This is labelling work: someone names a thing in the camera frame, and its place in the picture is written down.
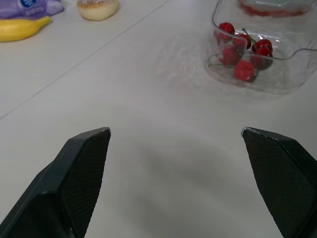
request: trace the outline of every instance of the yellow banana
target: yellow banana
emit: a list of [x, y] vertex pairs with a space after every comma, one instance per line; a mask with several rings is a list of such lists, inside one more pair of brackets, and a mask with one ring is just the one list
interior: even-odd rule
[[0, 42], [19, 41], [28, 38], [50, 22], [51, 18], [49, 16], [38, 20], [0, 19]]

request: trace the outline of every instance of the bread roll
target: bread roll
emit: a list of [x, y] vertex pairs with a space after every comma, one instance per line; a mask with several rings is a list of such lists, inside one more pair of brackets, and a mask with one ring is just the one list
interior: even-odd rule
[[118, 0], [79, 0], [77, 6], [85, 19], [102, 21], [117, 12], [119, 3]]

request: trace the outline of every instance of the cherry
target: cherry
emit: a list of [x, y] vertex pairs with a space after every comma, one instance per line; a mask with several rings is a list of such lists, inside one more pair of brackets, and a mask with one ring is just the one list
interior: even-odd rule
[[[233, 25], [231, 23], [228, 23], [228, 22], [224, 22], [224, 23], [220, 24], [219, 28], [221, 30], [229, 33], [229, 34], [232, 34], [232, 35], [234, 35], [234, 33], [235, 33], [235, 29], [234, 29]], [[214, 35], [216, 36], [218, 43], [228, 42], [232, 39], [231, 36], [227, 36], [221, 32], [217, 32], [217, 31], [214, 32]]]
[[242, 29], [246, 34], [247, 36], [250, 38], [250, 41], [252, 42], [252, 51], [255, 53], [259, 48], [262, 48], [262, 47], [267, 47], [271, 52], [273, 52], [273, 46], [272, 46], [272, 42], [268, 39], [262, 39], [262, 40], [259, 40], [259, 41], [255, 41], [250, 35], [249, 33], [246, 31], [245, 28]]
[[234, 45], [227, 45], [223, 48], [222, 59], [219, 59], [219, 61], [224, 66], [236, 65], [241, 57], [242, 54]]
[[255, 42], [255, 44], [252, 45], [252, 51], [255, 53], [259, 48], [262, 47], [267, 47], [271, 52], [273, 52], [272, 42], [268, 39], [262, 39]]
[[250, 62], [243, 59], [236, 65], [234, 76], [245, 82], [253, 82], [256, 78], [256, 69]]
[[[238, 36], [241, 36], [245, 39], [247, 39], [247, 49], [251, 47], [251, 40], [250, 40], [250, 37], [246, 34], [239, 34]], [[238, 38], [234, 38], [233, 39], [233, 44], [236, 45], [237, 47], [243, 49], [244, 46], [245, 46], [245, 41], [244, 40], [241, 40], [241, 39], [238, 39]]]
[[259, 48], [256, 51], [256, 53], [250, 57], [250, 61], [253, 64], [253, 66], [258, 70], [267, 69], [272, 65], [272, 63], [273, 63], [272, 59], [262, 58], [262, 57], [259, 57], [257, 55], [273, 57], [273, 54], [269, 48], [267, 48], [267, 47]]

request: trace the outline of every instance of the purple package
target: purple package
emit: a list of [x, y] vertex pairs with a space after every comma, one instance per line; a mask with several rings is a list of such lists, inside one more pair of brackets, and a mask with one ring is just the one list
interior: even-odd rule
[[0, 19], [39, 19], [63, 10], [61, 0], [0, 0]]

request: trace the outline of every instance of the white tabletop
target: white tabletop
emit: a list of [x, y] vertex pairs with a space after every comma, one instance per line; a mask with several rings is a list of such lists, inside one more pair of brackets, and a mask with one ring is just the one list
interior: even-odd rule
[[109, 126], [87, 238], [281, 238], [257, 189], [244, 126], [317, 158], [317, 81], [274, 96], [204, 67], [213, 0], [121, 0], [103, 22], [75, 2], [25, 41], [0, 44], [0, 220], [68, 138]]

